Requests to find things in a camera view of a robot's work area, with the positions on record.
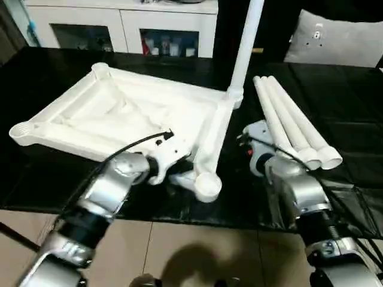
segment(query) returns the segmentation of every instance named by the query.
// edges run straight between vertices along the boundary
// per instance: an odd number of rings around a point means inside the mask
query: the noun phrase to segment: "vertical white pole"
[[[235,109],[240,107],[242,99],[244,98],[244,82],[251,53],[253,51],[254,40],[257,35],[263,3],[264,0],[251,0],[247,11],[246,22],[235,62],[232,82],[230,83],[230,87],[227,89],[228,98],[235,100]]]

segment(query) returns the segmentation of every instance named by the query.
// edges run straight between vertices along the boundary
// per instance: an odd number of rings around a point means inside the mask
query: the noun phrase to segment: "white pillow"
[[[383,22],[327,20],[302,10],[285,62],[375,67],[383,55]]]

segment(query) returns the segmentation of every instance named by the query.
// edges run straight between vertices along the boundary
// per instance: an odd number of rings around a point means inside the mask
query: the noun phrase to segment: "pipe end cap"
[[[217,199],[221,189],[221,179],[211,172],[203,172],[194,182],[196,197],[199,201],[209,203]]]
[[[332,146],[321,148],[318,155],[324,170],[334,169],[343,162],[342,156]]]
[[[310,168],[310,170],[316,170],[321,166],[318,153],[313,148],[305,148],[298,152],[302,161]]]

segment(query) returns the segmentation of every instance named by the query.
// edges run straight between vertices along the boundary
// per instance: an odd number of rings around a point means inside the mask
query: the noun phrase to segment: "glass cabinet door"
[[[60,48],[113,51],[108,27],[90,25],[51,24]]]
[[[27,7],[43,47],[127,53],[119,10]]]

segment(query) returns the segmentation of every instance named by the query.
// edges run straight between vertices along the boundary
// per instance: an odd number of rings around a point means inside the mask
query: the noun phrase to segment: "white tray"
[[[194,163],[192,172],[172,176],[172,182],[202,201],[213,201],[221,188],[215,171],[233,107],[224,91],[97,63],[36,116],[13,126],[9,135],[22,146],[41,144],[102,161],[131,142],[171,129],[191,146],[189,160]],[[130,151],[147,154],[156,148],[155,141]]]

